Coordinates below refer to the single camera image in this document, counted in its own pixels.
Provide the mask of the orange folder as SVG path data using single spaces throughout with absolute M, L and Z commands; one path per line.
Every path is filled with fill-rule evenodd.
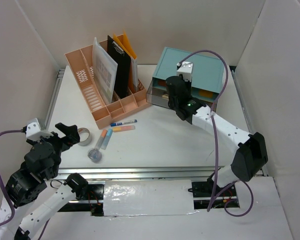
M 125 31 L 122 35 L 117 36 L 116 34 L 112 35 L 113 40 L 129 55 L 131 64 L 129 70 L 129 80 L 128 87 L 130 91 L 134 94 L 139 91 L 139 79 L 138 79 L 138 62 L 137 55 L 134 52 L 128 36 Z

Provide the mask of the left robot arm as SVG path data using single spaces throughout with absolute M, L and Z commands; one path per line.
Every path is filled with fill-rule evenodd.
M 31 213 L 31 208 L 46 182 L 57 177 L 61 154 L 80 142 L 76 125 L 57 123 L 55 127 L 64 136 L 47 131 L 37 119 L 33 119 L 16 133 L 24 133 L 31 145 L 20 168 L 7 183 L 0 174 L 0 189 L 3 198 L 0 206 L 0 240 L 30 240 L 38 230 L 44 231 L 51 217 L 64 205 L 74 199 L 81 200 L 88 195 L 89 184 L 79 173 L 70 174 L 53 195 Z M 0 137 L 12 134 L 13 130 L 0 132 Z

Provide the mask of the black clipboard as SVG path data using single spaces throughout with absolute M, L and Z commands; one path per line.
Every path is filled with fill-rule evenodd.
M 109 35 L 107 36 L 107 53 L 117 63 L 114 91 L 120 99 L 123 99 L 128 92 L 131 57 Z

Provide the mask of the grey tape roll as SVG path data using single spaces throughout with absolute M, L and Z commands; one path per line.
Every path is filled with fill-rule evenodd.
M 85 128 L 85 127 L 81 127 L 77 130 L 78 135 L 79 135 L 79 142 L 78 145 L 81 147 L 87 146 L 91 143 L 92 141 L 92 135 L 91 132 L 89 131 L 89 129 Z

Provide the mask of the blue white marker pen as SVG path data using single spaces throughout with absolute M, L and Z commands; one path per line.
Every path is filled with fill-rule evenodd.
M 111 123 L 110 126 L 111 127 L 117 127 L 117 126 L 122 126 L 122 125 L 134 124 L 134 123 L 137 123 L 137 122 L 138 121 L 136 119 L 132 119 L 132 120 L 126 120 L 126 121 L 122 121 L 122 122 Z

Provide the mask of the orange blue glue stick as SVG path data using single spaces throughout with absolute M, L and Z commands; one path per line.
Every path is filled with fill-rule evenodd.
M 101 148 L 101 146 L 102 146 L 102 144 L 103 144 L 103 142 L 104 142 L 104 139 L 105 139 L 105 137 L 106 137 L 106 135 L 107 135 L 107 132 L 108 132 L 107 129 L 104 129 L 104 130 L 101 132 L 101 134 L 100 134 L 100 136 L 99 136 L 99 138 L 98 138 L 98 140 L 97 140 L 97 143 L 96 143 L 96 145 L 95 145 L 95 148 L 96 148 L 97 150 L 99 150 L 99 149 Z

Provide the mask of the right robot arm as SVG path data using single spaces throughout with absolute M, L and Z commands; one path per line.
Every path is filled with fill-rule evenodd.
M 268 162 L 265 138 L 259 132 L 242 130 L 211 111 L 202 100 L 191 96 L 190 86 L 181 76 L 168 77 L 168 106 L 181 120 L 216 136 L 234 154 L 232 163 L 221 167 L 217 177 L 211 176 L 207 184 L 209 193 L 218 196 L 230 183 L 250 181 Z

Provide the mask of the blue cap highlighter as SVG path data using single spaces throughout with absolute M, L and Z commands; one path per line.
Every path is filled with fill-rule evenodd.
M 110 141 L 110 138 L 112 136 L 112 133 L 113 133 L 113 130 L 111 128 L 109 128 L 107 130 L 107 133 L 106 133 L 105 137 L 104 137 L 103 143 L 100 147 L 102 150 L 105 150 L 107 148 L 107 146 L 109 144 L 109 141 Z

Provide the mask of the pink yellow highlighter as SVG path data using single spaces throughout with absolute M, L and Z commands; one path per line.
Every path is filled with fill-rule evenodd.
M 135 126 L 134 125 L 116 126 L 116 127 L 112 128 L 112 131 L 114 133 L 125 132 L 125 131 L 132 131 L 132 130 L 135 130 Z

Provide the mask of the clear document pouch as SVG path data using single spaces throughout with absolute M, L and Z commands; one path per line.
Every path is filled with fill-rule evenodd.
M 106 105 L 112 103 L 118 64 L 94 38 L 92 45 L 93 78 Z

